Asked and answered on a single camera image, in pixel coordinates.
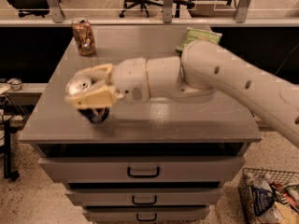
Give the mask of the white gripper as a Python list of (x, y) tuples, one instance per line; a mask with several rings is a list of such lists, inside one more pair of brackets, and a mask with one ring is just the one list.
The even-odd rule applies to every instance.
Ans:
[(146, 61), (144, 58), (135, 58), (124, 60), (115, 67), (112, 63), (105, 63), (81, 69), (75, 73), (76, 76), (89, 76), (92, 81), (104, 80), (107, 84), (111, 79), (116, 88), (105, 85), (101, 88), (67, 95), (65, 101), (76, 109), (106, 108), (118, 101), (120, 92), (120, 99), (126, 103), (147, 102), (150, 99), (150, 92)]

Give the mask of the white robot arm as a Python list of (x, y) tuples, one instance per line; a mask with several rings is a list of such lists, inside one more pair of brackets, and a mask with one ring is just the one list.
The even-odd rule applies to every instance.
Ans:
[(299, 88), (204, 40), (189, 43), (180, 56), (127, 59), (77, 71), (65, 101), (90, 122), (107, 118), (118, 101), (146, 103), (152, 98), (197, 102), (222, 91), (299, 147)]

